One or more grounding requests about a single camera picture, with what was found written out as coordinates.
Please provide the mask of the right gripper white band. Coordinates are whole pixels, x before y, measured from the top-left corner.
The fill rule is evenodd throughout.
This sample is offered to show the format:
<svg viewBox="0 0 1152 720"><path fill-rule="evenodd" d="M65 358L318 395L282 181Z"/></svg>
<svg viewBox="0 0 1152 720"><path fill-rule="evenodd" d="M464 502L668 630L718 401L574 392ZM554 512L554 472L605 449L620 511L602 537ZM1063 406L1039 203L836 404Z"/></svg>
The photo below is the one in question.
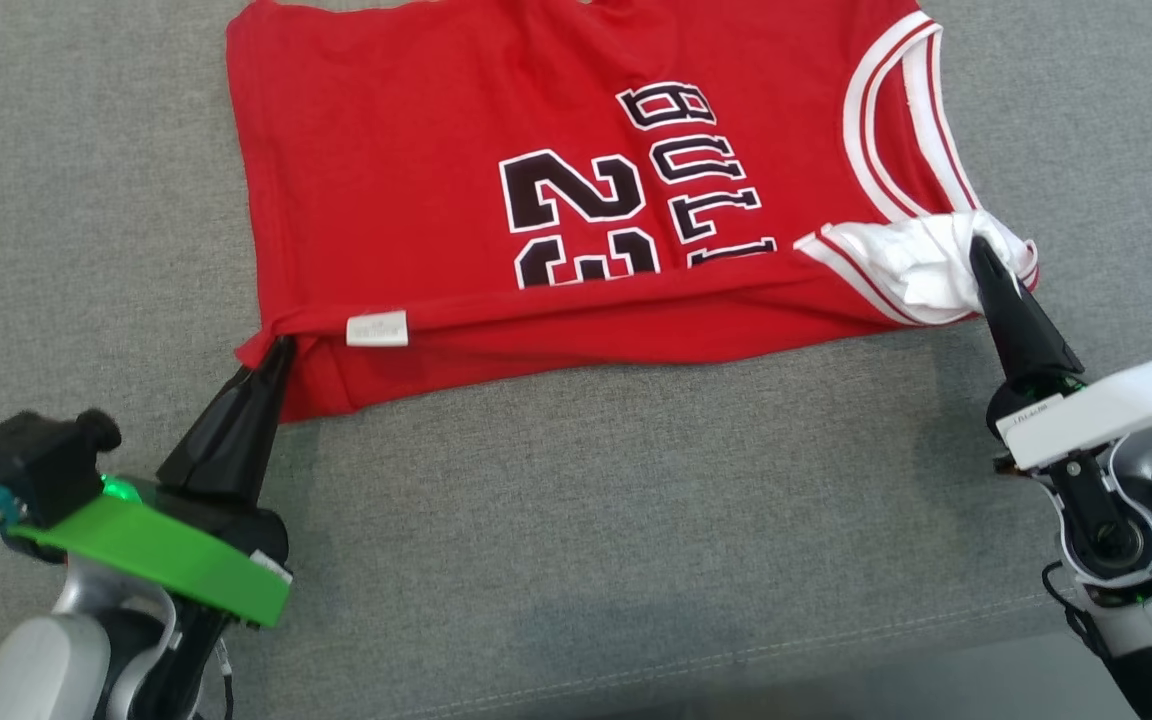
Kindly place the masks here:
<svg viewBox="0 0 1152 720"><path fill-rule="evenodd" d="M1055 386L1062 378L1075 381L1085 372L1020 275L1011 273L984 236L972 237L972 272L1007 386ZM1152 361L1089 384L1074 395L1044 397L996 423L1001 441L1021 470L1047 468L1074 452L1092 450L1151 427Z"/></svg>

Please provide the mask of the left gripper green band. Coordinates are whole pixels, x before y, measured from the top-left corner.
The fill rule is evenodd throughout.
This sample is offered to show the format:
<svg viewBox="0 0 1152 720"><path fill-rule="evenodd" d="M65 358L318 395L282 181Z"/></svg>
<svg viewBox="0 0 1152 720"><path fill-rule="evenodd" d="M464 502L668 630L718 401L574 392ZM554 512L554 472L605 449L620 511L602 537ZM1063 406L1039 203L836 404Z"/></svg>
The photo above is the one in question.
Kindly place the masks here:
<svg viewBox="0 0 1152 720"><path fill-rule="evenodd" d="M296 341L276 340L259 366L238 369L157 469L160 486L212 502L259 502L296 353ZM8 535L146 579L247 624L279 623L291 574L156 510L150 488L131 479L103 482L100 497L56 525L18 521Z"/></svg>

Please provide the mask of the red basketball jersey white trim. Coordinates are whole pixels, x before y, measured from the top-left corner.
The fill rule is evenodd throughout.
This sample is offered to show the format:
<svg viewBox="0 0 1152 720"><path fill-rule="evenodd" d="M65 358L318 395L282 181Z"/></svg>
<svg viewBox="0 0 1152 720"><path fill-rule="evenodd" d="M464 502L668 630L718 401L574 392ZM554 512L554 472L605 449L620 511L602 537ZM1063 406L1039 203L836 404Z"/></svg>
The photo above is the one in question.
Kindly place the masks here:
<svg viewBox="0 0 1152 720"><path fill-rule="evenodd" d="M253 0L227 29L282 420L590 365L730 363L980 310L918 0Z"/></svg>

